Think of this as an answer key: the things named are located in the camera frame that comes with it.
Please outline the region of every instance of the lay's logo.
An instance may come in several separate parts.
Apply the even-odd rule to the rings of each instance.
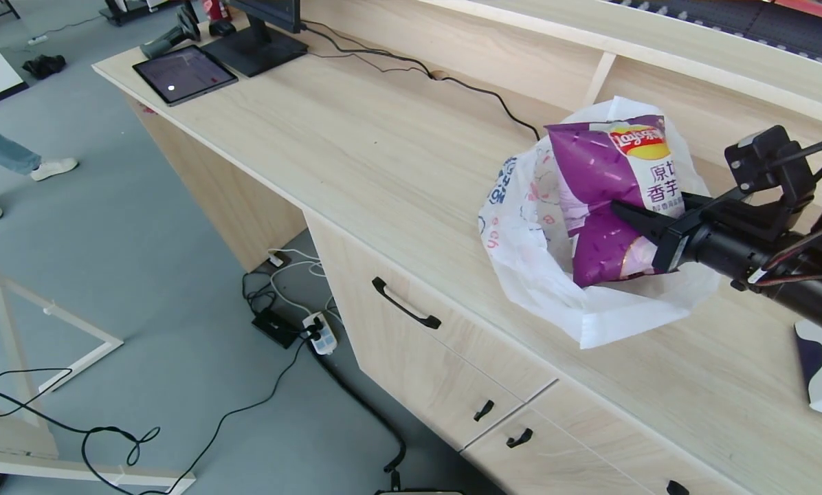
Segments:
[[[665,135],[653,126],[618,126],[610,131],[610,139],[628,157],[661,160],[671,154]]]

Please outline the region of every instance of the drawer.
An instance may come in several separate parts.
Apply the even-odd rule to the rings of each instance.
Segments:
[[[339,232],[308,223],[359,367],[377,385],[457,450],[521,406],[383,298],[370,280],[336,269],[343,244],[332,238]]]
[[[748,495],[574,383],[549,386],[530,407],[653,493],[674,481],[690,495]]]
[[[388,298],[401,301],[397,303],[401,307],[395,307],[396,316],[414,323],[418,331],[429,333],[515,397],[526,402],[557,379],[555,370],[530,351],[502,332],[483,329],[459,316],[439,295],[411,281],[380,254],[333,231],[316,217],[309,215],[307,225],[323,264],[327,265],[326,271],[339,270],[353,278],[360,289],[373,294],[377,293],[373,280],[379,278],[384,283],[383,294],[377,294],[377,297],[387,304],[392,304]],[[418,322],[430,316],[439,321],[437,328]]]
[[[509,447],[511,439],[524,441]],[[517,495],[651,495],[529,405],[469,445],[463,456]]]

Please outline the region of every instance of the person's leg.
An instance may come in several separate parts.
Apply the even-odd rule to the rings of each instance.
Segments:
[[[30,175],[39,165],[41,155],[0,134],[0,166],[22,175]]]

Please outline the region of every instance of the white cable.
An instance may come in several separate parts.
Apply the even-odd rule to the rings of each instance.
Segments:
[[[313,267],[315,267],[315,266],[320,267],[320,270],[322,270],[322,273],[314,272]],[[313,276],[319,276],[319,278],[326,278],[326,269],[324,269],[322,267],[322,262],[311,264],[309,267],[307,267],[307,272],[310,273]]]
[[[343,326],[344,320],[341,319],[341,316],[339,316],[338,313],[335,313],[335,311],[332,311],[331,309],[324,309],[322,312],[331,314],[332,318],[335,318],[338,322],[341,322],[341,326]]]
[[[286,298],[286,296],[283,296],[282,292],[280,291],[280,288],[276,285],[276,276],[277,276],[277,274],[279,274],[281,272],[284,272],[285,270],[288,270],[290,267],[301,266],[301,265],[315,265],[315,264],[318,264],[318,262],[295,262],[295,263],[286,265],[284,267],[281,267],[281,269],[277,269],[276,272],[274,272],[273,275],[270,276],[270,285],[274,286],[274,294],[276,294],[277,297],[281,298],[281,300],[283,302],[285,302],[286,304],[288,304],[289,306],[293,306],[293,307],[297,307],[299,309],[305,310],[305,312],[307,312],[307,316],[310,316],[311,314],[313,314],[313,311],[311,311],[309,307],[305,307],[301,304],[298,304],[297,302],[289,300],[288,298]]]
[[[298,254],[301,254],[301,256],[307,258],[308,260],[314,260],[314,261],[319,261],[320,260],[320,258],[318,258],[316,256],[310,256],[310,254],[307,254],[307,253],[304,253],[304,251],[298,251],[298,250],[267,250],[267,253],[268,254],[271,254],[271,253],[298,253]]]
[[[323,309],[322,312],[326,313],[326,314],[331,314],[332,318],[335,318],[336,320],[338,320],[338,322],[341,322],[341,326],[343,326],[344,325],[344,320],[341,319],[341,316],[335,310],[332,310],[331,308],[329,308],[329,305],[334,300],[335,300],[335,296],[332,295],[332,297],[330,297],[329,300],[326,301],[326,309]]]

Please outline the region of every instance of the tablet screen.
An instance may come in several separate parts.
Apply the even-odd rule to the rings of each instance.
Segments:
[[[166,103],[187,100],[237,79],[195,46],[163,54],[133,68]]]

